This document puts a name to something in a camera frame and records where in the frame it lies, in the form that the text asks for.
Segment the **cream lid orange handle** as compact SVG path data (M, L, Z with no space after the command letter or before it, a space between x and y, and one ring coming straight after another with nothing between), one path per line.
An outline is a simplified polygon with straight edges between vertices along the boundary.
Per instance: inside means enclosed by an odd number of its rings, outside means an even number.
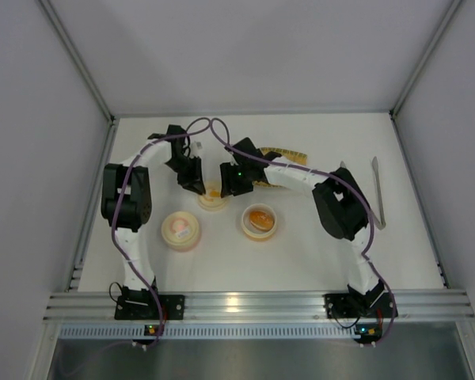
M204 183L206 192L197 196L197 203L206 211L220 211L229 203L228 198L222 198L222 183L216 180L209 180Z

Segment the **orange lunch box bowl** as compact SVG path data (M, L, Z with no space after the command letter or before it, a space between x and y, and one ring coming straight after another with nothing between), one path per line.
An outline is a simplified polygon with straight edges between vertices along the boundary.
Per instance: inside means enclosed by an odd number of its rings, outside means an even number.
M266 211L274 217L275 225L271 230L269 230L269 231L257 230L256 228L254 228L250 224L250 222L249 222L249 212L250 211L255 211L255 210ZM242 213L241 228L242 228L243 232L245 233L245 235L249 239L251 239L253 241L267 241L268 239L270 239L275 234L276 229L277 229L276 213L271 207L269 207L266 204L263 204L263 203L252 204L249 207L247 207Z

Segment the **sesame bun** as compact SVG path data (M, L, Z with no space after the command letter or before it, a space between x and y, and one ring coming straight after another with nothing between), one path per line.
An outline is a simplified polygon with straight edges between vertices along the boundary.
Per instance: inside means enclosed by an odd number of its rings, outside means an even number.
M275 225L275 219L266 211L255 210L249 212L250 224L261 231L269 231Z

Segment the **cream lid pink handle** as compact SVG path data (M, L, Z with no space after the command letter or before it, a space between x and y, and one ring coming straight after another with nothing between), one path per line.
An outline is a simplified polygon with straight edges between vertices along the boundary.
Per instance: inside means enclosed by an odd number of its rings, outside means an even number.
M164 240L172 245L188 245L197 241L201 229L197 218L186 211L176 211L168 215L161 225Z

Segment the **pink lunch box bowl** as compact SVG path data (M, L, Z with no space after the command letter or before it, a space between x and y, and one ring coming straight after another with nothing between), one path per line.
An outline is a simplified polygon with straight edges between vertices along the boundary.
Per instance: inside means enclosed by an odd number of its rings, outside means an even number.
M164 230L161 234L168 247L178 252L186 252L194 249L199 244L201 238L201 232L199 230L190 229L177 232Z

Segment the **metal tongs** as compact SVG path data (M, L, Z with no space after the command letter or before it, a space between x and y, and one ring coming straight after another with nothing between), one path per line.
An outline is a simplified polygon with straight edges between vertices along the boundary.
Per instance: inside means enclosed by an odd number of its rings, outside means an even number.
M374 183L374 196L377 207L370 206L371 216L373 218L374 226L383 231L386 228L386 213L384 208L382 184L380 177L380 166L378 157L374 156L370 161L372 178Z

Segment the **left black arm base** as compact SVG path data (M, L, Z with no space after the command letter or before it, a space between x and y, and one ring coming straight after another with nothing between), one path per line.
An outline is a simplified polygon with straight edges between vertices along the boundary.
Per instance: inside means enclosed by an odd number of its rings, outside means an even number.
M182 294L157 294L164 320L181 321L184 319L184 301ZM114 318L118 321L160 320L158 305L147 289L140 291L123 287L117 298Z

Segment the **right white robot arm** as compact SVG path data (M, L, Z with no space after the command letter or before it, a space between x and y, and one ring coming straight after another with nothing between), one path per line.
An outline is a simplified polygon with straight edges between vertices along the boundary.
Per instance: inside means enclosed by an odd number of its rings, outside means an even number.
M385 284L371 267L367 254L374 228L371 208L350 171L340 167L320 174L277 152L262 154L249 138L226 150L232 159L219 166L221 197L244 195L253 191L256 182L263 182L311 198L325 232L351 245L348 292L357 305L373 306Z

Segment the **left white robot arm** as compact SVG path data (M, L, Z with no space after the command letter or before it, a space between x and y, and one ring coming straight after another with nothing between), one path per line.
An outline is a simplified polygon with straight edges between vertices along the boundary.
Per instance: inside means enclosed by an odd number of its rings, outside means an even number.
M145 145L129 158L104 167L101 215L123 258L122 297L128 302L146 304L159 300L146 247L145 229L153 211L150 171L165 165L177 175L177 183L183 189L199 196L206 193L202 160L191 140L196 134L170 124L165 133L148 137Z

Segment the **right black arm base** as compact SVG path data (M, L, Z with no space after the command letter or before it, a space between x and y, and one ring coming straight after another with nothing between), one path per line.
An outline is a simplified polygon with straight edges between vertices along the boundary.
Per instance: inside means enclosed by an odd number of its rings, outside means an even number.
M348 286L347 292L333 292L324 295L326 313L330 319L383 318L397 316L393 309L390 293L384 283L378 284L364 294Z

